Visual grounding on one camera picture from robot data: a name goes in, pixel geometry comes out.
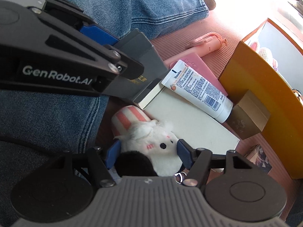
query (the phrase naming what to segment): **person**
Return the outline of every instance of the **person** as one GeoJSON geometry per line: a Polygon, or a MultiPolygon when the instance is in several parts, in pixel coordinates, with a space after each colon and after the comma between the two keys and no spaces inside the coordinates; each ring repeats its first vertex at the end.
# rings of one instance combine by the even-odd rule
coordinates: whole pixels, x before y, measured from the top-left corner
{"type": "MultiPolygon", "coordinates": [[[[139,28],[152,39],[209,14],[204,0],[69,1],[118,37],[139,28]]],[[[50,153],[83,153],[94,146],[108,98],[0,90],[0,226],[18,219],[10,204],[13,186],[50,153]]]]}

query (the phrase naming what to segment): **barcode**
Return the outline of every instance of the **barcode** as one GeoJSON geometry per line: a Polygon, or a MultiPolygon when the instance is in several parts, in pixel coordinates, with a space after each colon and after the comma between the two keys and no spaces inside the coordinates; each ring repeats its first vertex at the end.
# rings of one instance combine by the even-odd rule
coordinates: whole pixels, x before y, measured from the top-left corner
{"type": "Polygon", "coordinates": [[[210,96],[207,96],[205,98],[204,103],[215,111],[217,111],[220,106],[220,103],[217,102],[215,99],[211,98],[210,96]]]}

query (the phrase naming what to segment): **white lotion tube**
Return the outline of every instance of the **white lotion tube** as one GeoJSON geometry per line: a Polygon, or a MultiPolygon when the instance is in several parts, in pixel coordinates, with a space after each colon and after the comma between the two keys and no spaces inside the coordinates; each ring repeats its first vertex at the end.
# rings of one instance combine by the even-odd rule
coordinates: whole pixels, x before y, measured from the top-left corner
{"type": "Polygon", "coordinates": [[[210,82],[179,60],[162,84],[206,112],[219,123],[229,116],[233,103],[210,82]]]}

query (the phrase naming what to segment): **pink notebook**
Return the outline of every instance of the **pink notebook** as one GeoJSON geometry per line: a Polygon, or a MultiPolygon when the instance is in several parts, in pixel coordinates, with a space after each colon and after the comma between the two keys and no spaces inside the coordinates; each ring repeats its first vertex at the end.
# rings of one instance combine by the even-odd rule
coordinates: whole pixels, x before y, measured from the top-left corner
{"type": "MultiPolygon", "coordinates": [[[[215,86],[219,91],[221,91],[225,96],[227,96],[227,92],[219,82],[219,80],[215,77],[213,72],[208,68],[205,62],[196,54],[191,53],[187,56],[181,57],[179,60],[184,61],[188,64],[192,69],[194,69],[197,73],[199,73],[202,77],[208,80],[213,86],[215,86]]],[[[172,69],[176,62],[170,64],[169,68],[172,69]]]]}

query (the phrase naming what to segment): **striped hat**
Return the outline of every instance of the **striped hat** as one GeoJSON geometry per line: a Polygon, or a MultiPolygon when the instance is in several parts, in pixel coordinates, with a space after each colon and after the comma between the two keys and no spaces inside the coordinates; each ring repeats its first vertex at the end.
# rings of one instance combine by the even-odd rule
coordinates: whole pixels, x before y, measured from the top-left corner
{"type": "Polygon", "coordinates": [[[132,123],[136,121],[151,121],[138,107],[126,106],[112,117],[112,131],[114,136],[125,135],[132,123]]]}

